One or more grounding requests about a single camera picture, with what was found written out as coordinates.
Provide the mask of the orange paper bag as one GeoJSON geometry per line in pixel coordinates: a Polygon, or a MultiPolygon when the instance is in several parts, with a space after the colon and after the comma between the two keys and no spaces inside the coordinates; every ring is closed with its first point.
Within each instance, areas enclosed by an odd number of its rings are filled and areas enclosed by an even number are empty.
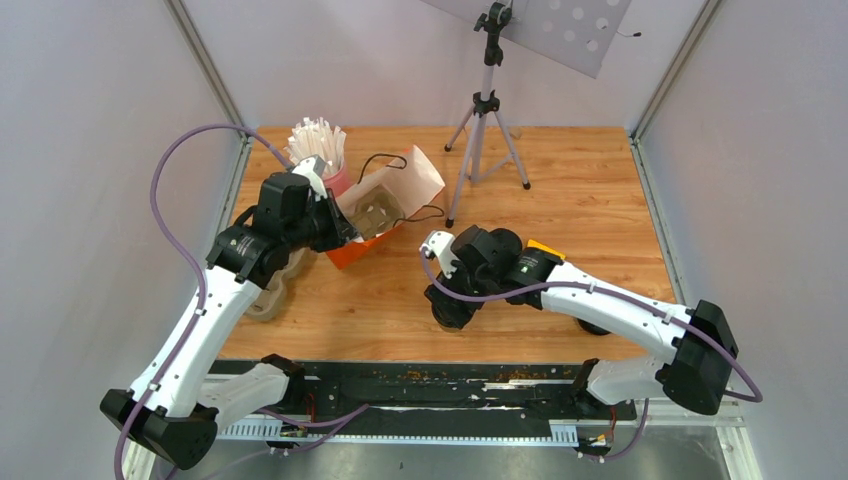
{"type": "Polygon", "coordinates": [[[434,201],[445,182],[423,150],[413,145],[400,154],[377,153],[357,181],[336,198],[354,238],[327,257],[339,270],[351,266],[404,224],[446,215],[434,201]]]}

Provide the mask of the black plastic cup lid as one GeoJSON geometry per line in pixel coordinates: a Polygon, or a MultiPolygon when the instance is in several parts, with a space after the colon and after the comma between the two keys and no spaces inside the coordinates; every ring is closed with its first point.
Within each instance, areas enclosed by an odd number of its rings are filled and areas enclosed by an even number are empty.
{"type": "Polygon", "coordinates": [[[434,319],[446,330],[462,330],[476,312],[474,304],[451,297],[431,296],[428,300],[434,319]]]}

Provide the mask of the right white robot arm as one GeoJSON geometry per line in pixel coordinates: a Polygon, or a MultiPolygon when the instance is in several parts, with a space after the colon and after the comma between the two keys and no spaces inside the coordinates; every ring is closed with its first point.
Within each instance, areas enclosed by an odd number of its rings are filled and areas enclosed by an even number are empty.
{"type": "Polygon", "coordinates": [[[591,358],[573,382],[571,403],[596,417],[626,400],[666,398],[701,415],[715,415],[729,396],[738,345],[723,310],[702,300],[694,307],[636,294],[603,281],[542,243],[503,228],[476,225],[458,235],[432,231],[418,248],[435,320],[461,330],[493,301],[564,314],[596,335],[614,334],[643,348],[625,360],[591,358]]]}

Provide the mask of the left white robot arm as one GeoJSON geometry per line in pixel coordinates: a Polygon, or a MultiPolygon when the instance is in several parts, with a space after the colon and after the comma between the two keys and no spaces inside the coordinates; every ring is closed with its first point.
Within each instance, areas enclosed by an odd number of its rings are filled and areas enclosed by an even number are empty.
{"type": "Polygon", "coordinates": [[[327,252],[352,238],[352,225],[319,175],[272,174],[257,204],[216,237],[195,298],[157,356],[129,388],[108,390],[101,412],[131,440],[188,470],[220,431],[245,416],[271,405],[298,411],[305,371],[277,354],[216,386],[204,380],[235,324],[292,253],[327,252]]]}

